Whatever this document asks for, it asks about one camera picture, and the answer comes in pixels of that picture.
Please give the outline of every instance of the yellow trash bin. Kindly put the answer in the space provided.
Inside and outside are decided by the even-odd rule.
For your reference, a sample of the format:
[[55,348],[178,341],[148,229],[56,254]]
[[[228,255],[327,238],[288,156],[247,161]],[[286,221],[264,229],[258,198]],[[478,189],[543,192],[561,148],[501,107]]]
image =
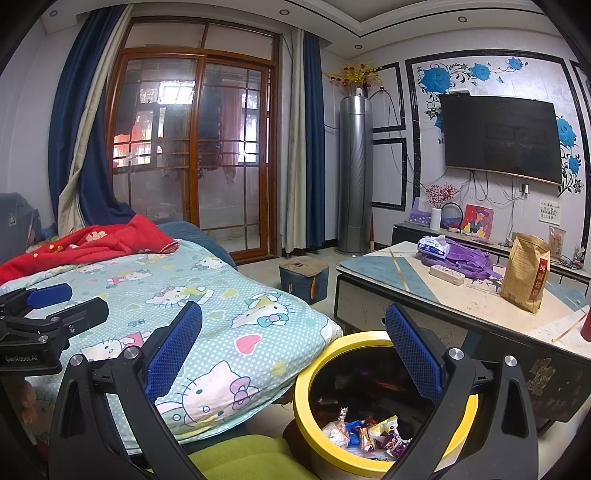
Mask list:
[[[321,479],[381,478],[392,466],[393,462],[356,456],[322,433],[322,427],[336,421],[345,404],[349,406],[348,421],[356,420],[356,416],[359,420],[365,418],[364,402],[382,417],[376,420],[398,415],[399,423],[404,422],[407,430],[417,430],[434,408],[430,400],[419,395],[383,331],[355,333],[335,340],[295,382],[295,420],[316,454],[316,474]],[[478,396],[472,395],[445,455],[465,440],[477,409]]]

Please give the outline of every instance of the blue rose wall decal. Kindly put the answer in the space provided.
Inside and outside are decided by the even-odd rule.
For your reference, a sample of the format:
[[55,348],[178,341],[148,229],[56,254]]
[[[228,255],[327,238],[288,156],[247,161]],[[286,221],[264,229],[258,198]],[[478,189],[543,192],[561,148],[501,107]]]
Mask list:
[[564,192],[581,193],[583,182],[578,178],[581,167],[581,154],[574,154],[573,148],[577,146],[577,136],[573,127],[562,117],[556,117],[558,138],[560,140],[560,160],[562,163],[562,182],[558,189],[558,195]]
[[[443,132],[443,118],[441,117],[441,104],[439,94],[446,93],[450,88],[462,83],[472,83],[478,85],[478,81],[487,82],[491,79],[491,73],[512,73],[521,72],[527,67],[528,62],[512,57],[506,60],[506,63],[496,69],[492,68],[490,63],[474,63],[469,67],[466,63],[458,61],[451,64],[434,62],[429,68],[417,67],[417,83],[421,91],[427,95],[426,107],[424,111],[429,120],[434,121],[434,127]],[[503,84],[503,79],[498,76],[496,81]],[[556,118],[558,128],[558,137],[560,139],[560,155],[562,165],[562,182],[558,188],[558,195],[564,192],[581,193],[583,182],[578,177],[581,166],[580,153],[575,153],[575,147],[578,145],[577,136],[569,122],[562,118]]]
[[[456,87],[458,83],[466,83],[467,81],[478,86],[477,80],[481,82],[490,80],[491,73],[517,72],[526,65],[527,62],[524,63],[521,59],[511,58],[507,59],[505,65],[497,69],[492,69],[490,63],[487,65],[474,63],[469,67],[466,63],[458,62],[450,65],[434,62],[428,69],[417,67],[418,85],[423,93],[429,95],[425,114],[430,120],[435,119],[435,127],[443,131],[443,123],[439,116],[439,93],[446,93],[450,88]],[[497,81],[504,83],[500,76]]]
[[558,138],[560,139],[560,143],[565,147],[573,147],[574,143],[577,141],[577,136],[573,132],[573,127],[571,127],[564,118],[557,118],[556,124],[558,125]]
[[435,121],[435,126],[443,132],[443,117],[440,113],[437,114],[437,120]]
[[452,86],[449,72],[441,67],[423,70],[423,79],[420,83],[430,93],[444,93]]
[[513,70],[521,70],[523,68],[523,62],[520,59],[512,58],[508,60],[509,67]]
[[474,74],[478,80],[488,80],[491,77],[491,70],[486,65],[475,63],[470,71]]

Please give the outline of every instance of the small stool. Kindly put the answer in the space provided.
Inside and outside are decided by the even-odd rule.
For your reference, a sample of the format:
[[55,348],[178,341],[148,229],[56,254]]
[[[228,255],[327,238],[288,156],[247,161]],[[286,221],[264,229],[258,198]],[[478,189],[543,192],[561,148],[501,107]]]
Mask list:
[[304,300],[308,305],[328,295],[329,265],[322,260],[298,257],[279,264],[281,289]]

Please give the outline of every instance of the hello kitty comforter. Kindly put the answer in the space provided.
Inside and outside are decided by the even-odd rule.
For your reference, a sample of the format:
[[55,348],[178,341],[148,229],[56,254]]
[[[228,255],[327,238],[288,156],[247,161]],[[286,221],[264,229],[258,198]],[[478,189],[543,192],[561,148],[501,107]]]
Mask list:
[[[0,294],[21,287],[68,283],[72,299],[30,316],[48,314],[100,297],[108,320],[70,340],[62,364],[76,353],[89,360],[116,357],[141,346],[168,325],[185,303],[203,310],[203,328],[172,389],[156,402],[181,442],[216,435],[252,417],[281,396],[297,374],[342,331],[335,322],[288,293],[244,277],[200,245],[179,240],[168,255],[130,255],[69,265],[8,282]],[[27,378],[37,392],[39,421],[33,433],[47,442],[61,374]],[[117,398],[109,399],[125,447],[139,451]]]

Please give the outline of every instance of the metal screw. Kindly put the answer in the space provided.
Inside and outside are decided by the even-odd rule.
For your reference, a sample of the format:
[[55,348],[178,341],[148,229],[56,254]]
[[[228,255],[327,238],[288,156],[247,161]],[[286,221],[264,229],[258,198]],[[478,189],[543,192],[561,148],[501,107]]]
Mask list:
[[136,346],[130,346],[129,348],[126,348],[125,350],[123,350],[123,356],[125,358],[128,359],[132,359],[135,358],[139,355],[139,348],[137,348]]
[[513,355],[507,355],[505,357],[505,363],[510,367],[514,367],[517,365],[517,359]]
[[464,352],[462,352],[459,348],[450,348],[449,356],[452,357],[454,360],[461,360],[462,358],[464,358]]
[[84,360],[84,357],[78,353],[77,355],[74,355],[72,358],[70,358],[70,365],[76,367],[82,363],[82,360]]

